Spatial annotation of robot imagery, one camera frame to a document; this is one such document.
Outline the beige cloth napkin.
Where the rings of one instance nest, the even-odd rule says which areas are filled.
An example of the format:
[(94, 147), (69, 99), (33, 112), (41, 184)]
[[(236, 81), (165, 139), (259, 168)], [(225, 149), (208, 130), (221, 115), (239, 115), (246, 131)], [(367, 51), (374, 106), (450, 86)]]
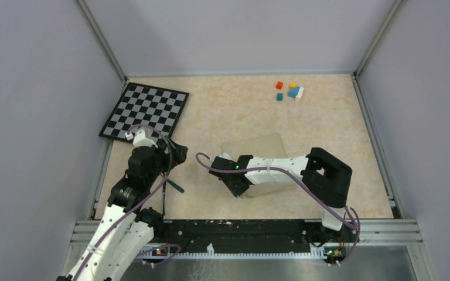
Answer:
[[(224, 142), (221, 151), (227, 153), (234, 161), (241, 155), (253, 155), (261, 158), (287, 158), (281, 135), (278, 132)], [(250, 186), (241, 197), (266, 198), (266, 196), (283, 194), (294, 189), (294, 183), (262, 183)]]

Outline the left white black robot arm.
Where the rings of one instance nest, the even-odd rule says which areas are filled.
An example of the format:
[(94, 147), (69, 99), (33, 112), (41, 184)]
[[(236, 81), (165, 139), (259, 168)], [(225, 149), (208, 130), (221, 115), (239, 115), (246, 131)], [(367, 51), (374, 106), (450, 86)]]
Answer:
[(134, 146), (128, 168), (112, 188), (86, 249), (58, 280), (120, 280), (142, 248), (164, 235), (163, 215), (143, 205), (186, 161), (188, 148), (149, 125), (133, 125), (125, 137)]

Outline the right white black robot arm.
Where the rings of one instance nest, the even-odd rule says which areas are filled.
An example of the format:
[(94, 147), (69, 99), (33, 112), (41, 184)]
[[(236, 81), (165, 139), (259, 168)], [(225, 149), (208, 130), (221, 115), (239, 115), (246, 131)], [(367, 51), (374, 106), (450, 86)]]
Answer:
[(233, 160), (222, 153), (213, 158), (207, 170), (235, 197), (259, 184), (297, 184), (322, 207), (320, 233), (327, 241), (336, 241), (344, 233), (343, 226), (349, 225), (344, 218), (353, 170), (322, 148), (288, 158), (241, 155)]

